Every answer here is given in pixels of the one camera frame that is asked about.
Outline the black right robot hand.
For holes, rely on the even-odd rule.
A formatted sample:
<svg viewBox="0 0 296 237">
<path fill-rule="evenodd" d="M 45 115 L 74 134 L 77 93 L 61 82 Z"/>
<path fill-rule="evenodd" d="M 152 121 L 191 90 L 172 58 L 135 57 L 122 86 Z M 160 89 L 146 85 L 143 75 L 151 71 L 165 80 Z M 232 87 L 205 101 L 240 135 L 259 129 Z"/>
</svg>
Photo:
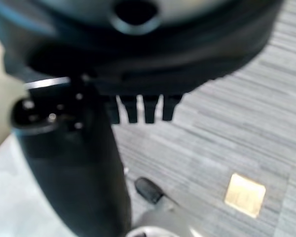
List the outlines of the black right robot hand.
<svg viewBox="0 0 296 237">
<path fill-rule="evenodd" d="M 0 0 L 7 74 L 28 96 L 10 124 L 34 178 L 78 237 L 124 237 L 131 203 L 111 125 L 171 121 L 182 97 L 248 64 L 281 0 Z"/>
</svg>

